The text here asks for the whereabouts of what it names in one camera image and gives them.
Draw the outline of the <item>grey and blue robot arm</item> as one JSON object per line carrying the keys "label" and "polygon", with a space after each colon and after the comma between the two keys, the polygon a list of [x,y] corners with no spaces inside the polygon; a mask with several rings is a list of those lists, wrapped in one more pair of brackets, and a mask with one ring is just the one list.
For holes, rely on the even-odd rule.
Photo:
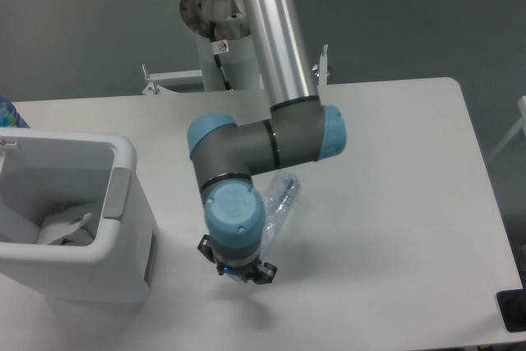
{"label": "grey and blue robot arm", "polygon": [[180,13],[205,41],[206,80],[234,92],[253,76],[270,102],[270,117],[239,125],[230,115],[197,118],[187,130],[208,233],[199,251],[220,275],[268,284],[275,266],[262,261],[271,233],[254,176],[341,154],[340,111],[324,105],[309,68],[293,0],[181,0]]}

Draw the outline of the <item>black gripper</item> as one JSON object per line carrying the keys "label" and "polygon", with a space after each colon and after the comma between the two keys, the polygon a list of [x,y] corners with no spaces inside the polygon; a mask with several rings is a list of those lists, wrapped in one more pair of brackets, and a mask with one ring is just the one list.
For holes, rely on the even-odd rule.
{"label": "black gripper", "polygon": [[255,250],[226,249],[216,250],[210,245],[210,236],[204,234],[197,250],[216,265],[220,275],[231,275],[242,282],[252,281],[254,284],[271,284],[278,268],[269,262],[261,263],[260,248]]}

